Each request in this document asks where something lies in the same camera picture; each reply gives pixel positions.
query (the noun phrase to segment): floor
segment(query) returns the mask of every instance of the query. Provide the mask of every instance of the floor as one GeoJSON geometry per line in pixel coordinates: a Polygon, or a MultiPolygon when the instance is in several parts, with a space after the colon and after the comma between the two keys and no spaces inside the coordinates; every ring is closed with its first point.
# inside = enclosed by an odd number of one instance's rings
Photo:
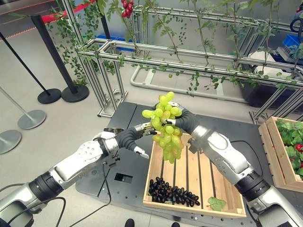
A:
{"type": "MultiPolygon", "coordinates": [[[[60,90],[66,88],[37,30],[33,29],[11,37],[9,42],[46,88],[60,90]]],[[[15,129],[22,133],[20,144],[13,151],[0,156],[0,188],[2,188],[12,183],[32,181],[55,163],[74,153],[83,142],[102,131],[109,119],[97,117],[100,108],[93,92],[88,98],[78,103],[67,103],[60,99],[53,104],[40,104],[37,96],[42,91],[41,88],[3,42],[0,42],[0,54],[0,86],[27,111],[40,109],[47,114],[45,122],[40,126],[23,131],[17,125],[22,113],[4,95],[0,94],[0,131],[15,129]]],[[[133,71],[134,69],[130,66],[121,69],[125,90],[129,92],[126,101],[154,105],[158,95],[163,92],[132,86],[130,77],[133,71]]],[[[115,77],[110,77],[114,84],[115,77]]],[[[175,79],[175,82],[171,84],[179,86],[178,80],[182,80],[181,78],[175,79]]],[[[248,111],[254,110],[244,103],[202,97],[192,98],[181,94],[176,94],[174,100],[197,114],[241,122],[251,122],[248,111]]],[[[7,189],[2,192],[1,197],[12,190],[7,189]]],[[[60,226],[69,226],[102,205],[94,198],[78,193],[74,186],[63,191],[61,196],[66,198],[67,206],[60,226]]],[[[54,226],[61,207],[60,201],[50,202],[41,214],[35,215],[34,226],[54,226]]],[[[172,224],[172,221],[155,215],[110,205],[77,226],[122,227],[128,218],[133,218],[137,227],[168,227],[172,224]]]]}

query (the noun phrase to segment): robotic arm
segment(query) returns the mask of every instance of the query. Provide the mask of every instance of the robotic arm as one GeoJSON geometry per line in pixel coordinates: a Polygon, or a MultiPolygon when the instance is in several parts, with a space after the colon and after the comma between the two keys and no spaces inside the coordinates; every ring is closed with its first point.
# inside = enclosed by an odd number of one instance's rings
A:
{"type": "Polygon", "coordinates": [[[83,143],[74,154],[0,200],[0,226],[32,226],[34,222],[32,214],[39,213],[47,203],[38,206],[37,204],[56,197],[91,168],[99,165],[104,158],[115,159],[120,148],[126,148],[144,158],[149,158],[145,151],[136,145],[135,140],[150,134],[156,134],[156,132],[150,123],[145,123],[117,135],[104,131],[100,137],[83,143]],[[16,214],[28,208],[30,208],[28,212],[24,212],[9,223],[16,214]]]}
{"type": "Polygon", "coordinates": [[[173,105],[182,109],[182,117],[168,119],[167,123],[192,135],[189,150],[193,153],[203,150],[221,174],[246,198],[249,208],[258,214],[260,226],[276,227],[287,223],[287,226],[303,227],[301,213],[256,173],[244,155],[233,148],[224,135],[199,125],[194,114],[176,103],[173,105]]]}

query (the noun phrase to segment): wooden box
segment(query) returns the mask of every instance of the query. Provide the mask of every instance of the wooden box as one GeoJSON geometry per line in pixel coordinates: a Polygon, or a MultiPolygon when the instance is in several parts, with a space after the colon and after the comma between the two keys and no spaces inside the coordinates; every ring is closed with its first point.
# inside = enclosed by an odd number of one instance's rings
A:
{"type": "Polygon", "coordinates": [[[199,154],[199,152],[193,154],[188,150],[189,144],[187,141],[189,138],[190,135],[183,134],[181,140],[185,146],[182,150],[181,159],[176,160],[174,164],[162,160],[162,148],[154,142],[143,204],[153,208],[217,217],[246,217],[243,199],[237,189],[221,175],[205,154],[199,154]],[[184,187],[185,190],[198,195],[201,205],[187,207],[186,204],[167,204],[168,201],[166,203],[152,202],[152,197],[148,195],[149,181],[151,179],[155,180],[157,176],[162,176],[164,181],[169,182],[170,185],[175,185],[179,188],[184,187]],[[214,211],[209,207],[207,200],[211,196],[226,201],[222,211],[214,211]]]}
{"type": "Polygon", "coordinates": [[[299,175],[294,173],[284,143],[276,126],[275,121],[278,119],[279,118],[277,117],[270,117],[259,127],[274,184],[278,188],[303,192],[303,181],[299,175]]]}

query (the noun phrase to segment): red rope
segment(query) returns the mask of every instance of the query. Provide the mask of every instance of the red rope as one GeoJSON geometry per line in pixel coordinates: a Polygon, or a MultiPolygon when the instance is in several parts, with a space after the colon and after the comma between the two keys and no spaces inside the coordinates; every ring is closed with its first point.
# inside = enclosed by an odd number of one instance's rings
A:
{"type": "MultiPolygon", "coordinates": [[[[73,9],[74,12],[78,12],[84,8],[86,8],[90,3],[84,3],[84,4],[79,4],[78,6],[76,6],[76,8],[73,9]]],[[[49,22],[52,22],[52,21],[56,21],[62,17],[65,17],[66,16],[66,12],[65,10],[62,11],[63,15],[61,17],[58,17],[58,13],[53,13],[53,14],[49,14],[49,15],[44,15],[44,16],[41,16],[42,17],[42,20],[44,23],[49,23],[49,22]]]]}

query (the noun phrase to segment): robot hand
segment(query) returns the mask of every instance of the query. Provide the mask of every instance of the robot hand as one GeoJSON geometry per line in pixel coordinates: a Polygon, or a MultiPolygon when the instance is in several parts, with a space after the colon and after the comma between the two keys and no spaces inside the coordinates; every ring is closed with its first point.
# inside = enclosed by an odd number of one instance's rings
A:
{"type": "Polygon", "coordinates": [[[123,132],[117,134],[113,139],[116,140],[119,148],[126,148],[144,158],[149,159],[150,157],[145,153],[145,150],[139,147],[135,143],[135,140],[141,138],[142,136],[155,134],[157,134],[157,132],[150,123],[143,123],[124,130],[123,132]]]}

